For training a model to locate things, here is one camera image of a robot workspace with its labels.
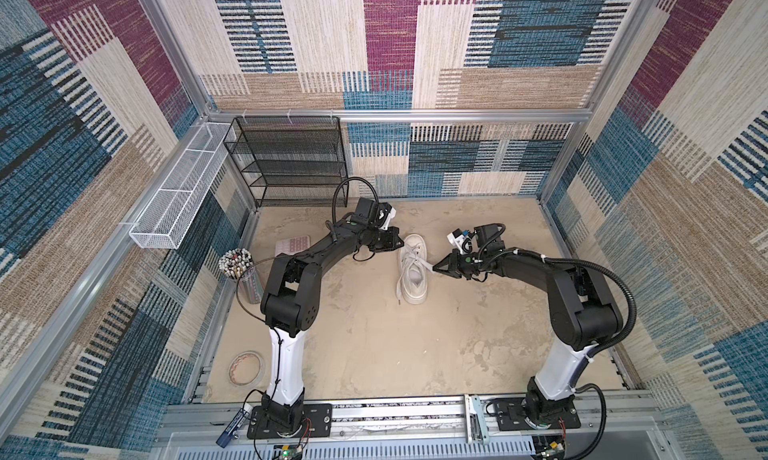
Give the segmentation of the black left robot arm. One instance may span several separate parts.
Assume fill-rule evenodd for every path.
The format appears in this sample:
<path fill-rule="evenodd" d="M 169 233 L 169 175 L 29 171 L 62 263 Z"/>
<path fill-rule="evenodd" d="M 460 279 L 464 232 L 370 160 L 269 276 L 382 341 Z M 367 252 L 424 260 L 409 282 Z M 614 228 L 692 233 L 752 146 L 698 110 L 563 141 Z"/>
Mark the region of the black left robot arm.
<path fill-rule="evenodd" d="M 273 260 L 261 301 L 272 347 L 270 383 L 262 395 L 261 412 L 277 431 L 294 433 L 304 422 L 305 336 L 319 314 L 324 275 L 362 247 L 373 255 L 402 248 L 399 229 L 391 224 L 395 216 L 391 204 L 361 198 L 353 212 L 327 222 L 329 233 L 321 240 Z"/>

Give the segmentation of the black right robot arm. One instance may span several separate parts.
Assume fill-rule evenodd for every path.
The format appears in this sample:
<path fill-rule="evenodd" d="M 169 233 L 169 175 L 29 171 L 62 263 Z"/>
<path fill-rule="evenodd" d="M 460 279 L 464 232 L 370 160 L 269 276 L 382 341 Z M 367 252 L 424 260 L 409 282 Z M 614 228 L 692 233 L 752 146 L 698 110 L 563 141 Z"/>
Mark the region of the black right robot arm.
<path fill-rule="evenodd" d="M 505 226 L 493 223 L 447 235 L 452 251 L 433 271 L 483 282 L 490 275 L 521 281 L 547 295 L 555 339 L 541 369 L 529 380 L 518 412 L 533 429 L 573 415 L 578 381 L 594 356 L 612 346 L 629 323 L 607 285 L 610 271 L 590 262 L 508 248 Z"/>

